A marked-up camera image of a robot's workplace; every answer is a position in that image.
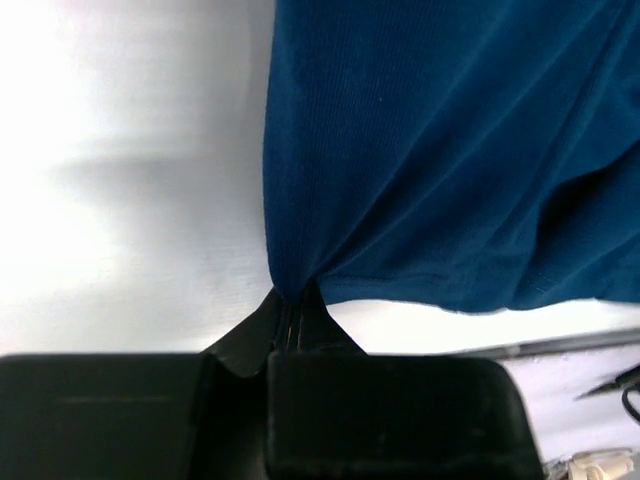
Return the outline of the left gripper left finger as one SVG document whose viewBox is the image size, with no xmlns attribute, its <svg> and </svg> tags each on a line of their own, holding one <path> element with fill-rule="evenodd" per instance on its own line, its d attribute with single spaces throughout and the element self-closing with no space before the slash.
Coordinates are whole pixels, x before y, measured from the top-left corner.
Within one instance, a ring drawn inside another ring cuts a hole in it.
<svg viewBox="0 0 640 480">
<path fill-rule="evenodd" d="M 199 353 L 1 360 L 5 479 L 263 479 L 265 366 L 283 302 Z"/>
</svg>

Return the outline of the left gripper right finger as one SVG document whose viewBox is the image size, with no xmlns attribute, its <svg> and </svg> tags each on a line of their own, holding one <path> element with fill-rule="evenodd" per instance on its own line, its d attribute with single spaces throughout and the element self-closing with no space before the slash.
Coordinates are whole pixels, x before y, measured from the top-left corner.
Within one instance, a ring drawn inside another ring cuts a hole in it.
<svg viewBox="0 0 640 480">
<path fill-rule="evenodd" d="M 273 479 L 540 479 L 518 388 L 497 362 L 364 352 L 310 282 L 267 362 Z"/>
</svg>

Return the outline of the blue t-shirt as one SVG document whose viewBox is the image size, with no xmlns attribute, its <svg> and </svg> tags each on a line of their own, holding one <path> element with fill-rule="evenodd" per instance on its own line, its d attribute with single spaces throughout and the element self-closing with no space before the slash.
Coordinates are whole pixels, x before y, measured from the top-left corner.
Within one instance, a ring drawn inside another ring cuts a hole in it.
<svg viewBox="0 0 640 480">
<path fill-rule="evenodd" d="M 639 299 L 635 1 L 280 1 L 264 212 L 287 300 Z"/>
</svg>

